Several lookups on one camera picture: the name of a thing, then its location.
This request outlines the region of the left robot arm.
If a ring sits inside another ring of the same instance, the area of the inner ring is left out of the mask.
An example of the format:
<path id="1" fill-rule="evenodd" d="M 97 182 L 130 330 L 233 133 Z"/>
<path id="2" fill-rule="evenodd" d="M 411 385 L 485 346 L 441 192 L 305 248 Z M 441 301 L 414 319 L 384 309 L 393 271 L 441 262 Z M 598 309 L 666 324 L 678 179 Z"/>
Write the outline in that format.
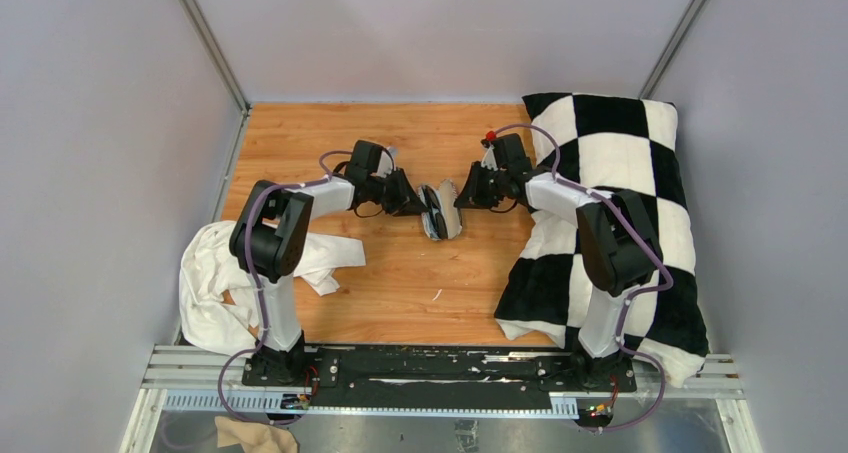
<path id="1" fill-rule="evenodd" d="M 317 180 L 281 184 L 257 181 L 229 240 L 229 251 L 255 287 L 259 338 L 244 355 L 269 354 L 268 373 L 283 386 L 306 373 L 303 330 L 296 315 L 293 277 L 306 249 L 310 222 L 373 203 L 390 216 L 418 216 L 428 208 L 389 150 L 357 141 L 339 171 Z"/>

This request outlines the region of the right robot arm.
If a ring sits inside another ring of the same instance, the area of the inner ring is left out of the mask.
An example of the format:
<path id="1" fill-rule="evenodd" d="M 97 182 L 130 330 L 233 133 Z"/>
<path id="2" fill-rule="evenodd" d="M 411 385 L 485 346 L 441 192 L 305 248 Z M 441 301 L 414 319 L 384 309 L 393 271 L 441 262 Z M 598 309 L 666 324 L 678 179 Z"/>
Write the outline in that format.
<path id="1" fill-rule="evenodd" d="M 574 225 L 584 270 L 593 285 L 586 320 L 578 334 L 580 353 L 571 376 L 584 390 L 596 390 L 611 376 L 607 359 L 624 351 L 623 327 L 633 299 L 673 284 L 662 262 L 657 235 L 638 193 L 611 193 L 568 180 L 552 166 L 533 166 L 519 135 L 490 131 L 481 141 L 485 153 L 469 170 L 455 200 L 459 209 L 491 209 L 512 199 Z"/>

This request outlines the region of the black sunglasses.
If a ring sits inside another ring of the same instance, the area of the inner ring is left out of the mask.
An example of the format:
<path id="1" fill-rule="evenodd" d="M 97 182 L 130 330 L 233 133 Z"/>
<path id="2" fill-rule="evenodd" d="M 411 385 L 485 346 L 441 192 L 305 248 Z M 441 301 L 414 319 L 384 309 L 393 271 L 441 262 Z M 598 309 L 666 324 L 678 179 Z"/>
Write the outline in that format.
<path id="1" fill-rule="evenodd" d="M 429 185 L 421 185 L 418 194 L 427 208 L 427 211 L 422 214 L 425 234 L 435 241 L 447 239 L 448 228 L 438 193 Z"/>

